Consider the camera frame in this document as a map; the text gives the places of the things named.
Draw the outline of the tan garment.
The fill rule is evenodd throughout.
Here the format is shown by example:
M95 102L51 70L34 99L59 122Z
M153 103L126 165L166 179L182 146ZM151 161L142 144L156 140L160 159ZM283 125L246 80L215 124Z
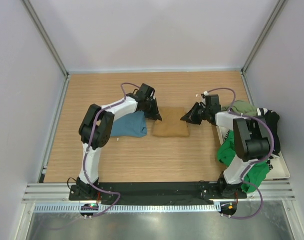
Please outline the tan garment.
M163 106L159 108L162 120L156 120L152 127L152 135L161 138L189 137L187 123L180 120L185 115L183 107Z

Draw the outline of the blue tank top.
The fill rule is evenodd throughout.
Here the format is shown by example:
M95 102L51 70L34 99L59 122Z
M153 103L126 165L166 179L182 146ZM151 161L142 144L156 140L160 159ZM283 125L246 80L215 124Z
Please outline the blue tank top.
M127 114L114 121L111 137L136 137L147 135L145 114L142 111Z

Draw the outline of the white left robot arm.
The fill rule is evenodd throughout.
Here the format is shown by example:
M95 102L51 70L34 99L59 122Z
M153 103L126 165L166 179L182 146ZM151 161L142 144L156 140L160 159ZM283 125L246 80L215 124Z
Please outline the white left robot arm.
M98 192L98 165L102 148L108 143L113 123L121 117L137 111L144 112L148 119L161 120L155 89L141 84L133 92L126 93L123 98L113 103L99 106L90 105L79 127L79 135L83 146L81 171L76 180L74 192L87 200L94 199Z

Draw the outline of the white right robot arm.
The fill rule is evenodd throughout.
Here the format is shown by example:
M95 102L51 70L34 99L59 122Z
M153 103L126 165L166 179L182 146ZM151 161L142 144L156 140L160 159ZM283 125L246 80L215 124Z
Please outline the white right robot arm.
M202 94L203 100L180 118L187 123L200 125L208 121L234 133L236 155L217 181L217 192L231 198L241 188L249 170L274 150L274 138L263 116L244 116L222 111L217 94Z

